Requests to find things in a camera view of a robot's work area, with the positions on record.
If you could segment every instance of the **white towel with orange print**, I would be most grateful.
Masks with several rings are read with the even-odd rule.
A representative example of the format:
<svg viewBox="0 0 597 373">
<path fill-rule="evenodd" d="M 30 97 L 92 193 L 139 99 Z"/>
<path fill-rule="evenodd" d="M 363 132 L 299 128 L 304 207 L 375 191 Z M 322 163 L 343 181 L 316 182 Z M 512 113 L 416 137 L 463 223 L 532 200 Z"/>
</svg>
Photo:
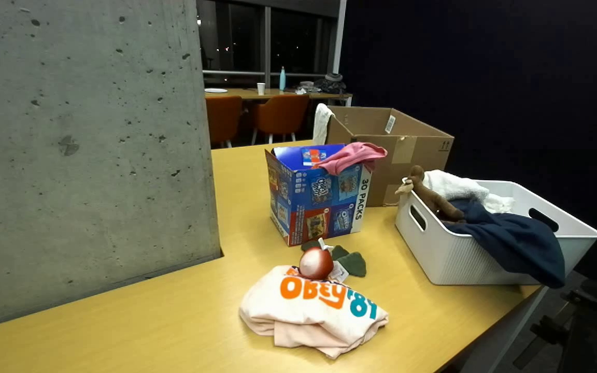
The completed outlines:
<svg viewBox="0 0 597 373">
<path fill-rule="evenodd" d="M 387 323 L 387 313 L 342 284 L 312 281 L 292 266 L 264 273 L 241 301 L 241 319 L 276 347 L 312 347 L 330 358 L 361 347 Z"/>
</svg>

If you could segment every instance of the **white plastic bin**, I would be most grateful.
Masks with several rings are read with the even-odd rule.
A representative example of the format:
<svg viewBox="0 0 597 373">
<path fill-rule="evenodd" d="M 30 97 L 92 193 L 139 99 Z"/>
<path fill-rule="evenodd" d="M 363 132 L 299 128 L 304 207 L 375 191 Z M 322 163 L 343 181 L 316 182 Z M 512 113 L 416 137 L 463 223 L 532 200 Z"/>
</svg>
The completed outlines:
<svg viewBox="0 0 597 373">
<path fill-rule="evenodd" d="M 594 228 L 515 182 L 477 182 L 493 194 L 512 197 L 510 214 L 531 217 L 538 212 L 557 223 L 556 238 L 563 252 L 566 276 L 597 240 Z M 402 197 L 396 225 L 432 284 L 536 284 L 527 273 L 501 270 L 471 234 L 449 232 L 415 193 Z"/>
</svg>

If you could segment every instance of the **concrete wall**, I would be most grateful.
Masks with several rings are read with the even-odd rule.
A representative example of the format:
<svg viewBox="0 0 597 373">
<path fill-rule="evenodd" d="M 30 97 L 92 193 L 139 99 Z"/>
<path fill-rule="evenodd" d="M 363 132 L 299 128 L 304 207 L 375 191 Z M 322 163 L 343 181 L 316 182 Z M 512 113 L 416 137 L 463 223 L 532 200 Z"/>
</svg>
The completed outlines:
<svg viewBox="0 0 597 373">
<path fill-rule="evenodd" d="M 0 321 L 219 256 L 193 0 L 0 0 Z"/>
</svg>

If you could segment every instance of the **wooden desk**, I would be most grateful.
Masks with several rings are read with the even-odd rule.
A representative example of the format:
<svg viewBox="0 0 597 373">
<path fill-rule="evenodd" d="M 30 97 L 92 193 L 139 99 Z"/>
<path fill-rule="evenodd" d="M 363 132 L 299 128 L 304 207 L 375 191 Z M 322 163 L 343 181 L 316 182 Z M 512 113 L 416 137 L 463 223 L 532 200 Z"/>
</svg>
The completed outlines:
<svg viewBox="0 0 597 373">
<path fill-rule="evenodd" d="M 204 97 L 209 97 L 209 95 L 241 95 L 244 101 L 264 101 L 273 95 L 286 95 L 286 94 L 293 94 L 293 90 L 288 90 L 288 92 L 264 90 L 263 95 L 258 95 L 257 90 L 224 90 L 224 92 L 204 90 Z M 353 94 L 308 94 L 308 97 L 316 99 L 316 101 L 342 101 L 342 103 L 349 106 Z"/>
<path fill-rule="evenodd" d="M 389 313 L 387 328 L 338 361 L 273 348 L 239 319 L 247 288 L 300 254 L 269 221 L 261 149 L 213 152 L 221 259 L 0 323 L 0 370 L 427 373 L 535 290 L 429 284 L 394 228 L 396 209 L 373 207 L 361 232 L 330 243 L 363 252 L 368 276 L 347 284 Z"/>
</svg>

